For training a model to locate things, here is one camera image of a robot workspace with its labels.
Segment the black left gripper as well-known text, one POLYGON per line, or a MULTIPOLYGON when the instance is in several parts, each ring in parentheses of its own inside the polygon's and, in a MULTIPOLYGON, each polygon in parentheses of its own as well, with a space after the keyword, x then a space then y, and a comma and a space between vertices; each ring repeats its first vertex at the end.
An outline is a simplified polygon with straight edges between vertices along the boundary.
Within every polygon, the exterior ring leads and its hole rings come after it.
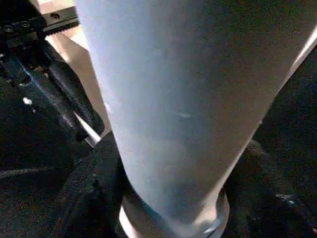
POLYGON ((59 126, 72 140, 86 132, 74 113, 98 134, 105 125, 82 83, 62 56, 45 40, 79 25, 74 6, 41 13, 30 0, 0 2, 0 70, 32 102, 34 109, 59 126), (42 68, 55 85, 36 68, 42 68))

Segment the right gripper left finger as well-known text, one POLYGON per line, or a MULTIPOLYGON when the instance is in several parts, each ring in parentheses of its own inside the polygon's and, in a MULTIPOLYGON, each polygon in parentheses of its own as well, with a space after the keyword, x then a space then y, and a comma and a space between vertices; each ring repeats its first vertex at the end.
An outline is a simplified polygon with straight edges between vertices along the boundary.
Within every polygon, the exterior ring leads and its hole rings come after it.
POLYGON ((116 238, 126 173, 113 135, 106 135, 68 177, 58 197, 58 238, 116 238))

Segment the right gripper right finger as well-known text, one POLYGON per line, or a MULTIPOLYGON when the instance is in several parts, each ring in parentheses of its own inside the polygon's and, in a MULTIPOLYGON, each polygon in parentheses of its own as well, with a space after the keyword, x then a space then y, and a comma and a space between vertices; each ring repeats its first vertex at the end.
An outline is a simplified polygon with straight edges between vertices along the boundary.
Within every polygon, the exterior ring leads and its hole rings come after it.
POLYGON ((317 216, 263 147, 251 140, 225 182, 224 238, 315 238, 317 216))

